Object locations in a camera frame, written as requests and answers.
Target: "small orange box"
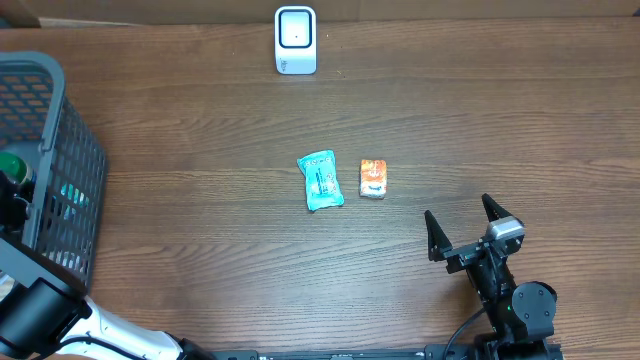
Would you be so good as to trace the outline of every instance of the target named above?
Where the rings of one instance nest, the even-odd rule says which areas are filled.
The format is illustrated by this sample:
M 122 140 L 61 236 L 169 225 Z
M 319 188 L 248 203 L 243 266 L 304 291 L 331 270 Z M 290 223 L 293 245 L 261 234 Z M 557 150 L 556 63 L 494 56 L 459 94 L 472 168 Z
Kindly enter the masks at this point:
M 360 196 L 384 199 L 387 193 L 387 163 L 384 160 L 360 162 Z

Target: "wood grain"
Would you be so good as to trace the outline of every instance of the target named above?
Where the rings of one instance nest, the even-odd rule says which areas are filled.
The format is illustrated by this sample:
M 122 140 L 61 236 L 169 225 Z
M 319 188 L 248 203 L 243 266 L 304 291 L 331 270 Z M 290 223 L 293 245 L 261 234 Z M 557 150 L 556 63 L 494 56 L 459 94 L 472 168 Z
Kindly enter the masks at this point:
M 314 76 L 270 25 L 3 31 L 60 61 L 111 161 L 92 296 L 210 349 L 416 347 L 479 303 L 429 263 L 488 192 L 527 224 L 518 282 L 559 293 L 567 359 L 640 351 L 640 22 L 320 24 Z M 306 210 L 296 159 L 333 149 L 342 208 Z M 389 193 L 361 199 L 358 164 Z M 485 331 L 486 322 L 473 333 Z

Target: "black cable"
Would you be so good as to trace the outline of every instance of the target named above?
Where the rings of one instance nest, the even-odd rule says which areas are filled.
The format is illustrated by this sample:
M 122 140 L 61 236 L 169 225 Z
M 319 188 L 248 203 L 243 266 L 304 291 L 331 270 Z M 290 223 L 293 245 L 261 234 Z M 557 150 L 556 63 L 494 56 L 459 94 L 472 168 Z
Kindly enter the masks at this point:
M 464 329 L 466 329 L 469 325 L 471 325 L 474 321 L 476 321 L 476 319 L 478 319 L 482 314 L 484 314 L 485 310 L 484 308 L 478 310 L 477 313 L 471 315 L 471 317 L 464 322 L 464 324 L 462 324 L 458 330 L 456 330 L 456 332 L 453 333 L 453 335 L 451 335 L 451 338 L 449 339 L 449 342 L 447 343 L 447 346 L 444 348 L 444 353 L 442 354 L 442 360 L 447 360 L 447 355 L 449 355 L 449 349 L 451 348 L 451 345 L 453 345 L 453 342 L 456 341 L 456 339 L 458 338 L 458 336 L 460 336 L 460 334 L 464 331 Z
M 69 344 L 73 344 L 73 343 L 77 343 L 77 342 L 86 342 L 87 344 L 96 344 L 98 346 L 102 346 L 103 348 L 109 349 L 115 353 L 117 353 L 118 355 L 122 355 L 128 359 L 131 360 L 146 360 L 144 358 L 138 357 L 136 355 L 133 355 L 131 353 L 128 353 L 122 349 L 120 349 L 119 347 L 115 346 L 115 345 L 111 345 L 106 341 L 102 341 L 100 339 L 96 339 L 96 338 L 92 338 L 89 336 L 82 336 L 82 337 L 76 337 L 76 338 L 71 338 L 69 340 L 65 340 L 63 342 L 61 342 L 60 344 L 58 344 L 58 346 L 51 352 L 49 352 L 48 354 L 41 354 L 38 355 L 36 357 L 34 357 L 31 360 L 43 360 L 48 358 L 49 356 L 53 355 L 54 353 L 60 351 L 63 347 L 69 345 Z

